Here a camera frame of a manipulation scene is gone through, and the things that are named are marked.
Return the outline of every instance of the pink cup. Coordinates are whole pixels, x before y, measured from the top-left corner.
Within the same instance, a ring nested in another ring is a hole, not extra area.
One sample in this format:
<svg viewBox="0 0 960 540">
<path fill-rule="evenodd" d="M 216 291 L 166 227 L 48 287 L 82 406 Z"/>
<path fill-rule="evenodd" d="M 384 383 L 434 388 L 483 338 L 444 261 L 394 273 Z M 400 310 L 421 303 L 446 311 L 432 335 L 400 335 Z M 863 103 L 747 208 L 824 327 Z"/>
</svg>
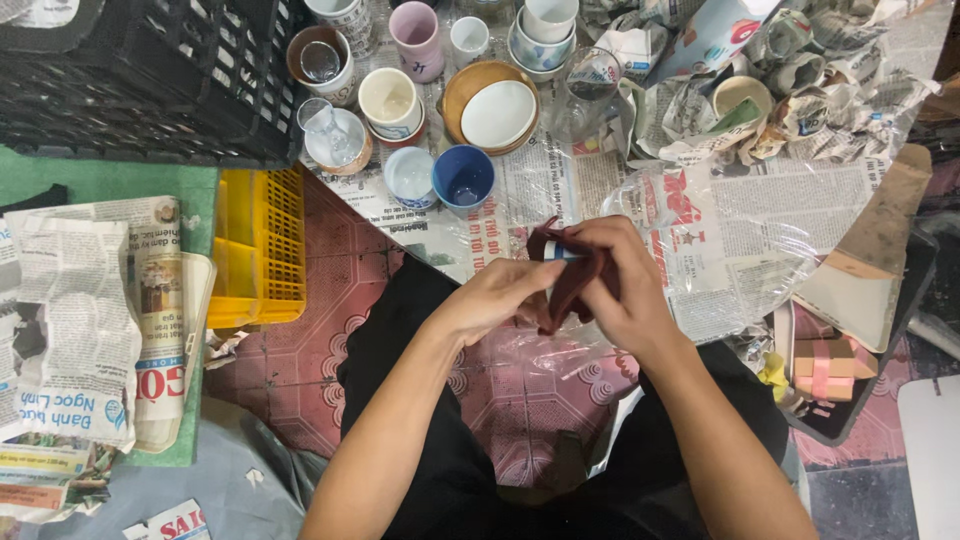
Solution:
<svg viewBox="0 0 960 540">
<path fill-rule="evenodd" d="M 404 2 L 390 15 L 390 35 L 400 53 L 400 69 L 414 83 L 429 83 L 444 71 L 437 14 L 423 2 Z"/>
</svg>

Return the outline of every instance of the person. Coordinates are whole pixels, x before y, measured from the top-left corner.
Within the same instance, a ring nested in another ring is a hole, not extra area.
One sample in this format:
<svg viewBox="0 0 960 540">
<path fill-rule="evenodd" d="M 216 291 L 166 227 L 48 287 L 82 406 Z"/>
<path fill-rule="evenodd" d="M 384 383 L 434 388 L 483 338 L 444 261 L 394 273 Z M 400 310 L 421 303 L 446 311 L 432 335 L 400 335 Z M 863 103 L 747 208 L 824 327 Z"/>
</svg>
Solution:
<svg viewBox="0 0 960 540">
<path fill-rule="evenodd" d="M 348 338 L 343 440 L 300 540 L 817 537 L 778 466 L 787 428 L 772 393 L 725 345 L 698 349 L 681 333 L 633 223 L 603 217 L 566 233 L 611 251 L 619 300 L 600 281 L 581 298 L 648 382 L 606 471 L 541 506 L 499 499 L 445 383 L 457 353 L 549 288 L 564 262 L 496 259 L 457 287 L 407 256 Z"/>
</svg>

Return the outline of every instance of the black pants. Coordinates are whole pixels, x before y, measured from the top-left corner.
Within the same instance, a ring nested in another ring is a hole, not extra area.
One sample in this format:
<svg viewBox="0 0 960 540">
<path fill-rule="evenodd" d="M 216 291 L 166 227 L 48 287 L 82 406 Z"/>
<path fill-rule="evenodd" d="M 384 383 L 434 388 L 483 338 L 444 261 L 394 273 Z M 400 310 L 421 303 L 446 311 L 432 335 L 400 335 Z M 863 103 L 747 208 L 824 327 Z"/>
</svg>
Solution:
<svg viewBox="0 0 960 540">
<path fill-rule="evenodd" d="M 348 358 L 337 370 L 347 401 L 343 436 L 423 320 L 456 287 L 433 268 L 404 257 L 370 317 L 347 340 Z M 724 395 L 780 463 L 787 426 L 770 389 L 724 344 L 698 351 Z M 704 537 L 673 427 L 656 390 L 645 386 L 646 395 L 617 435 L 607 470 L 542 508 L 515 506 L 496 496 L 490 458 L 445 386 L 413 482 L 385 537 Z"/>
</svg>

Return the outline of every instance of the blue cup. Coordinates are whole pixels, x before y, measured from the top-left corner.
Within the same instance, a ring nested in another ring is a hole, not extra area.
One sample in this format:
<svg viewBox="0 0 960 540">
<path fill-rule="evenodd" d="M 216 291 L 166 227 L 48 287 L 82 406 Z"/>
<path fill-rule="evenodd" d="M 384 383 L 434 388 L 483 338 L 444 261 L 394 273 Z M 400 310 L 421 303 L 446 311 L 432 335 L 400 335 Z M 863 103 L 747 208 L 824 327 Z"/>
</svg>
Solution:
<svg viewBox="0 0 960 540">
<path fill-rule="evenodd" d="M 451 146 L 433 162 L 433 189 L 456 213 L 470 212 L 493 191 L 493 162 L 476 146 Z"/>
</svg>

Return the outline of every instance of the yellow plastic crate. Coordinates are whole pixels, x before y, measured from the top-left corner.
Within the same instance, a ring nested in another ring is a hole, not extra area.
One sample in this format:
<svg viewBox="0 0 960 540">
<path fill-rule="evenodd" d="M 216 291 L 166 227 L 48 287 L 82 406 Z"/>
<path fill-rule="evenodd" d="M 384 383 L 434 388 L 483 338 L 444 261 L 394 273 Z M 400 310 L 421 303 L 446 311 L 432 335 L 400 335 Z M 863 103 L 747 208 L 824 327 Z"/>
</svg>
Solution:
<svg viewBox="0 0 960 540">
<path fill-rule="evenodd" d="M 212 329 L 288 323 L 306 307 L 303 177 L 295 170 L 224 170 L 217 192 Z"/>
</svg>

